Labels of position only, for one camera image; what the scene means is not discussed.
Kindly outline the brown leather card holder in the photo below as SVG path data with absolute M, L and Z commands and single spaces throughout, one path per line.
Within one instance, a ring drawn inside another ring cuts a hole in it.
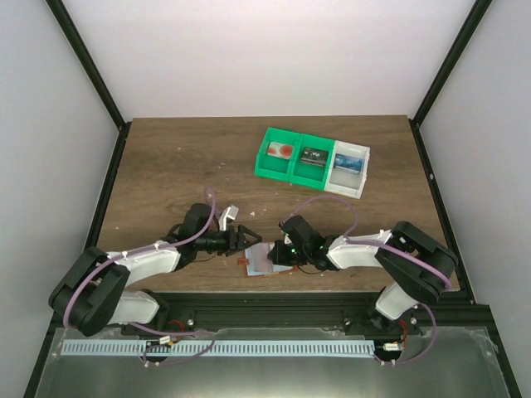
M 294 271 L 293 266 L 275 265 L 267 258 L 273 248 L 273 243 L 260 243 L 244 250 L 238 264 L 243 267 L 246 277 L 271 276 Z

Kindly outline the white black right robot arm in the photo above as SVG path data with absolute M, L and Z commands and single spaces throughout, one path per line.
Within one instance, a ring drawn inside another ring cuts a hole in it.
M 373 235 L 321 235 L 297 215 L 280 228 L 284 238 L 267 255 L 275 265 L 313 265 L 320 271 L 384 269 L 392 284 L 379 294 L 373 311 L 388 321 L 397 321 L 418 304 L 437 303 L 451 289 L 456 255 L 410 222 L 399 221 Z

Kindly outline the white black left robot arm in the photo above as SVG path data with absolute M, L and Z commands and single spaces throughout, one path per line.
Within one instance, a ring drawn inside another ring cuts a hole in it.
M 66 328 L 86 337 L 109 325 L 149 324 L 162 303 L 152 293 L 127 288 L 151 276 L 181 270 L 200 252 L 231 256 L 261 243 L 254 231 L 232 224 L 237 212 L 229 206 L 217 214 L 212 206 L 195 203 L 181 223 L 151 245 L 121 252 L 89 247 L 52 290 L 48 305 Z

